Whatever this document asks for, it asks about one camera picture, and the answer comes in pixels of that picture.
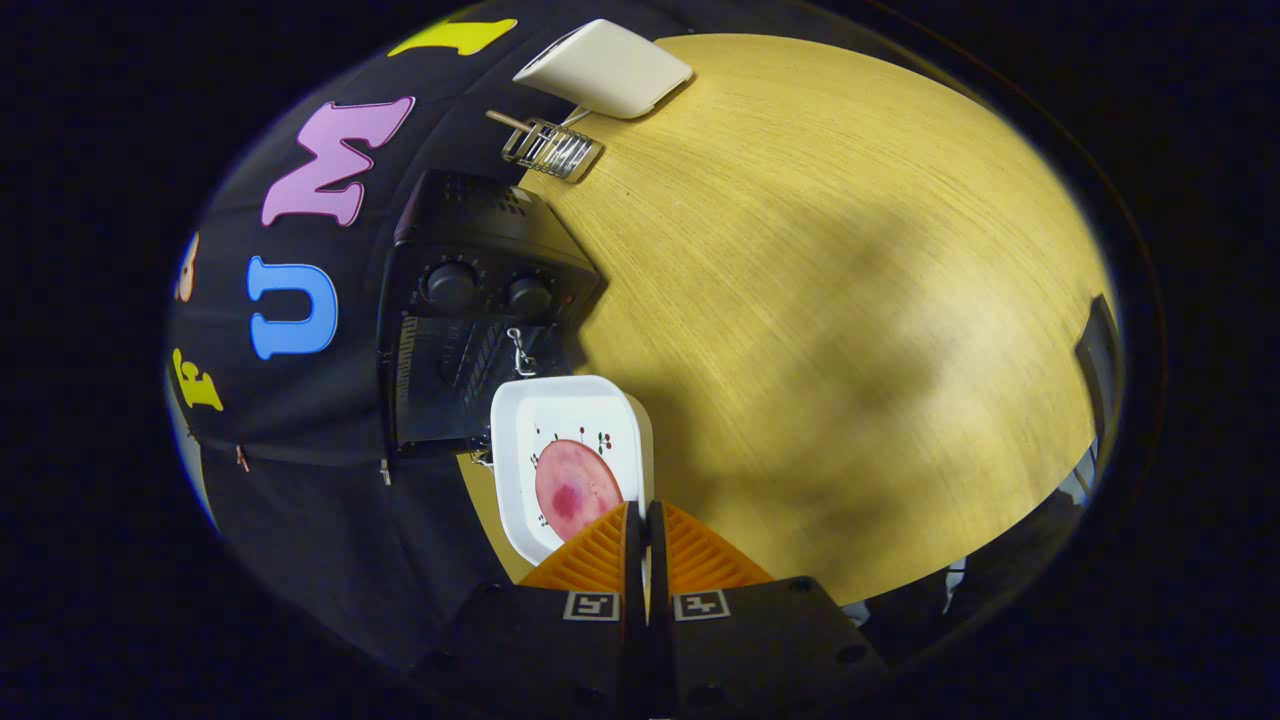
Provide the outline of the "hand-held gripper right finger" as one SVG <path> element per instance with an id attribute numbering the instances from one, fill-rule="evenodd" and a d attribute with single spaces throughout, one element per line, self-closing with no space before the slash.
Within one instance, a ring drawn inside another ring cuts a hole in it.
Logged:
<path id="1" fill-rule="evenodd" d="M 672 503 L 646 516 L 650 719 L 837 719 L 888 684 L 815 578 L 769 575 Z"/>

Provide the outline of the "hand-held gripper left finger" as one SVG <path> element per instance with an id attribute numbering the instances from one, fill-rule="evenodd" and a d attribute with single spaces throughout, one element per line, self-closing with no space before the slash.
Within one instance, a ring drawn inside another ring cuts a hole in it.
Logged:
<path id="1" fill-rule="evenodd" d="M 417 664 L 454 719 L 643 719 L 643 519 L 626 502 L 522 584 L 477 585 Z"/>

